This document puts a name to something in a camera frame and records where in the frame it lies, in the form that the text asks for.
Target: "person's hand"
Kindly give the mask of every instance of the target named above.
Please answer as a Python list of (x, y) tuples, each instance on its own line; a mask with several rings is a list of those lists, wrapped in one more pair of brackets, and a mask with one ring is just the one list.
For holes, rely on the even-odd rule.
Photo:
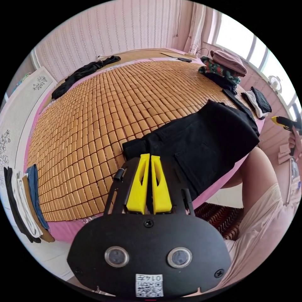
[(293, 157), (296, 161), (298, 161), (298, 159), (302, 155), (302, 142), (301, 142), (301, 137), (299, 136), (299, 133), (297, 132), (295, 127), (293, 127), (293, 132), (294, 133), (291, 132), (289, 135), (289, 139), (288, 139), (289, 148), (290, 149), (295, 148)]

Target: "folded clothes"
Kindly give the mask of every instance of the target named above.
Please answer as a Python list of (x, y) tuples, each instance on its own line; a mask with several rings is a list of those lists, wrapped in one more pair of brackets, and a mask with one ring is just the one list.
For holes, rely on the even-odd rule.
[(205, 66), (201, 66), (198, 71), (201, 74), (207, 74), (207, 73), (213, 73), (216, 75), (219, 75), (221, 77), (224, 77), (228, 81), (230, 81), (232, 84), (239, 84), (240, 78), (234, 76), (231, 74), (231, 72), (224, 68), (223, 66), (217, 64), (217, 62), (214, 62), (212, 59), (206, 56), (200, 57), (200, 60), (202, 63), (204, 63)]
[(234, 70), (240, 74), (243, 74), (243, 75), (247, 74), (247, 69), (243, 65), (242, 60), (239, 57), (231, 54), (227, 50), (214, 51), (212, 59), (215, 62), (217, 62), (231, 70)]
[(256, 101), (256, 96), (253, 93), (253, 91), (245, 91), (241, 93), (242, 97), (245, 99), (245, 101), (250, 105), (250, 107), (253, 109), (253, 111), (256, 113), (257, 117), (259, 119), (264, 119), (267, 117), (268, 112), (263, 113), (261, 108), (258, 106), (258, 103)]
[(12, 188), (12, 174), (13, 174), (13, 169), (8, 167), (5, 168), (4, 167), (4, 178), (5, 178), (5, 185), (6, 185), (6, 190), (7, 190), (7, 195), (8, 195), (8, 201), (9, 201), (9, 205), (14, 217), (14, 220), (16, 222), (16, 225), (18, 227), (18, 229), (20, 230), (20, 232), (22, 234), (24, 234), (28, 240), (30, 242), (36, 242), (36, 243), (41, 243), (41, 239), (40, 238), (34, 238), (30, 232), (28, 231), (28, 229), (26, 228), (20, 213), (18, 211), (18, 207), (17, 207), (17, 202), (14, 198), (14, 194), (13, 194), (13, 188)]
[(258, 126), (256, 124), (256, 121), (253, 117), (253, 114), (249, 108), (245, 107), (229, 90), (223, 89), (222, 92), (236, 105), (236, 107), (243, 112), (247, 119), (249, 120), (249, 124), (252, 127), (252, 129), (255, 131), (256, 135), (259, 136), (260, 133), (258, 131)]
[(42, 235), (42, 231), (36, 224), (29, 209), (25, 196), (22, 176), (20, 175), (20, 172), (17, 172), (14, 169), (12, 170), (12, 189), (20, 217), (25, 227), (27, 228), (31, 236), (33, 236), (34, 238), (39, 238)]
[(198, 112), (124, 143), (123, 152), (127, 160), (144, 153), (172, 160), (194, 200), (258, 143), (246, 114), (209, 100)]
[(226, 78), (223, 78), (215, 73), (206, 73), (204, 74), (204, 76), (207, 77), (209, 80), (213, 81), (221, 88), (231, 91), (233, 95), (237, 95), (237, 91), (236, 91), (237, 85), (231, 83)]
[(110, 58), (107, 58), (103, 61), (96, 61), (91, 62), (78, 70), (76, 70), (72, 75), (70, 75), (68, 78), (65, 79), (65, 82), (62, 83), (57, 89), (54, 90), (54, 92), (51, 95), (51, 98), (56, 100), (57, 98), (61, 97), (63, 94), (65, 94), (71, 86), (76, 83), (78, 80), (89, 76), (96, 72), (98, 69), (108, 65), (115, 63), (120, 60), (120, 57), (118, 56), (111, 56)]
[(31, 195), (31, 201), (34, 206), (34, 209), (37, 213), (37, 216), (39, 218), (39, 221), (41, 222), (42, 226), (48, 230), (48, 224), (44, 219), (44, 216), (42, 214), (42, 211), (40, 209), (39, 205), (39, 192), (38, 192), (38, 169), (37, 165), (32, 165), (29, 167), (26, 172), (28, 173), (27, 179), (28, 179), (28, 185), (29, 185), (29, 192)]
[(31, 201), (31, 195), (29, 193), (29, 186), (28, 186), (28, 179), (27, 176), (24, 176), (22, 178), (23, 180), (23, 186), (24, 186), (24, 192), (25, 192), (25, 197), (26, 197), (26, 201), (28, 204), (28, 207), (30, 209), (30, 212), (32, 214), (33, 219), (35, 220), (37, 226), (40, 228), (40, 230), (42, 231), (42, 235), (40, 236), (40, 238), (46, 242), (54, 242), (55, 239), (53, 238), (53, 236), (42, 226), (41, 222), (38, 219), (38, 216), (35, 212), (34, 206), (32, 204)]
[(271, 105), (268, 103), (263, 93), (254, 87), (251, 87), (251, 90), (255, 94), (256, 102), (259, 108), (262, 110), (262, 112), (263, 113), (272, 112)]

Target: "blue jeans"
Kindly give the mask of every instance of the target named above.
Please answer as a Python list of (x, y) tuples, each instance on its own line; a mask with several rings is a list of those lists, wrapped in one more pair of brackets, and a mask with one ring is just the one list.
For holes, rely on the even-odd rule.
[(41, 222), (42, 226), (48, 230), (49, 226), (45, 221), (42, 211), (39, 205), (39, 193), (38, 193), (38, 169), (37, 165), (32, 165), (29, 167), (26, 172), (28, 173), (28, 185), (29, 185), (29, 192), (31, 195), (31, 201), (34, 206), (34, 209), (37, 213), (38, 219)]

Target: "phone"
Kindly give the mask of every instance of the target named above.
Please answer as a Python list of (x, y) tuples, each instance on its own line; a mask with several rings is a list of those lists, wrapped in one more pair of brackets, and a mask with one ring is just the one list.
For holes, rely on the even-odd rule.
[(188, 62), (188, 63), (192, 62), (191, 59), (187, 59), (187, 58), (177, 58), (177, 60)]

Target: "wall fan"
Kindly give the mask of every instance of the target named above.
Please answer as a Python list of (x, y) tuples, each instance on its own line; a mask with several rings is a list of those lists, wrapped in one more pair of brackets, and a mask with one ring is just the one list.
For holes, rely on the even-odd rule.
[(281, 80), (278, 76), (270, 75), (268, 77), (268, 83), (277, 93), (282, 93)]

